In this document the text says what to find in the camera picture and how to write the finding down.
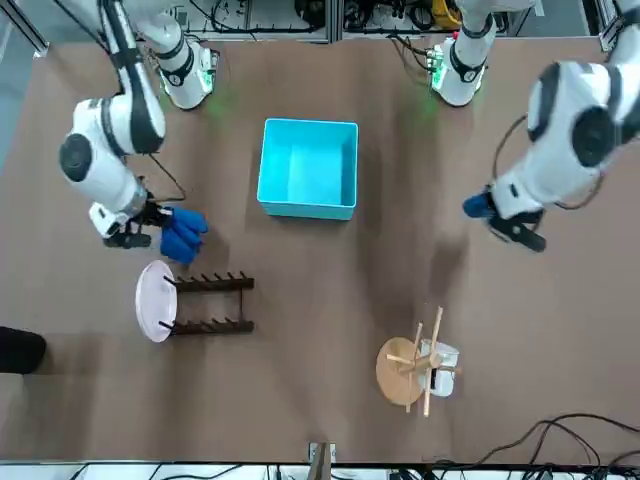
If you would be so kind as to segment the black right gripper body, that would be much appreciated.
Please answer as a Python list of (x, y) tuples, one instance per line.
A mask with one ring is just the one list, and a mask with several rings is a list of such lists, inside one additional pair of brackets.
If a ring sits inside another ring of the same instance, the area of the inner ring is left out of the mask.
[(142, 210), (129, 218), (124, 213), (107, 211), (106, 232), (102, 242), (109, 248), (134, 249), (151, 246), (152, 237), (143, 232), (144, 226), (161, 226), (161, 208), (155, 200), (147, 199)]

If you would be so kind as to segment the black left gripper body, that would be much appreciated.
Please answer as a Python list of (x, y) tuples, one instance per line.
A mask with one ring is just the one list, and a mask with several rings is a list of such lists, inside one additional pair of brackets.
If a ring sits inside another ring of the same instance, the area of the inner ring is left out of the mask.
[(543, 252), (547, 245), (546, 239), (537, 230), (544, 213), (544, 209), (523, 212), (509, 219), (494, 215), (487, 224), (489, 229), (503, 241), (519, 244), (533, 252)]

